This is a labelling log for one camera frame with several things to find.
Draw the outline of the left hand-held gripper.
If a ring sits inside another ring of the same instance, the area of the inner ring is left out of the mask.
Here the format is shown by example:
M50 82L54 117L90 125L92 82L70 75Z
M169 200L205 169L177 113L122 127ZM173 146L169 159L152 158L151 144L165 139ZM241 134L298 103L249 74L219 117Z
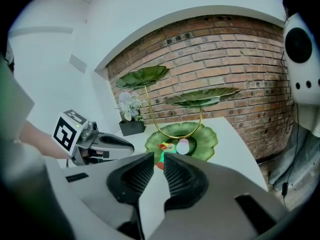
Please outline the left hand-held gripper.
M133 144L114 134L100 132L95 121L73 109L59 113L51 138L76 166L123 159L135 151Z

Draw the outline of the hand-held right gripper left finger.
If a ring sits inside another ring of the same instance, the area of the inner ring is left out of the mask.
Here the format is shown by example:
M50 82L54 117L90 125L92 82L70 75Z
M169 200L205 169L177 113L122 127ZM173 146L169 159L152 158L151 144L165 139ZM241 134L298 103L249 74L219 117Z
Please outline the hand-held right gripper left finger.
M75 239L145 239L139 199L154 174L154 153L65 169L46 158L45 165Z

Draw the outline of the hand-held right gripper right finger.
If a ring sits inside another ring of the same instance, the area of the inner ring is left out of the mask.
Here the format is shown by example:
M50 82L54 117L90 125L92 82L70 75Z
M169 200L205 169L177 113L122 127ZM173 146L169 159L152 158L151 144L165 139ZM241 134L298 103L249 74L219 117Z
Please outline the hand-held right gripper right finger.
M253 240L288 210L241 173L190 156L167 153L170 197L153 240Z

